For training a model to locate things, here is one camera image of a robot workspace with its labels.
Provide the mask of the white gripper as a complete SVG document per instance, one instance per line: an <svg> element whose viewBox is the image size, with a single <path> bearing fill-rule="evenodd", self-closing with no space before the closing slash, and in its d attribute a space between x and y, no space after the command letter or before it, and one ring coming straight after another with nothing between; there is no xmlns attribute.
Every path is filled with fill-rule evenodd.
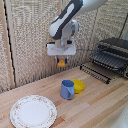
<svg viewBox="0 0 128 128"><path fill-rule="evenodd" d="M76 46L74 44L68 44L64 47L58 47L55 43L50 42L47 44L47 54L49 56L57 56L57 55L75 55L76 54ZM56 57L56 63L59 63L59 58ZM65 64L68 63L68 58L65 58Z"/></svg>

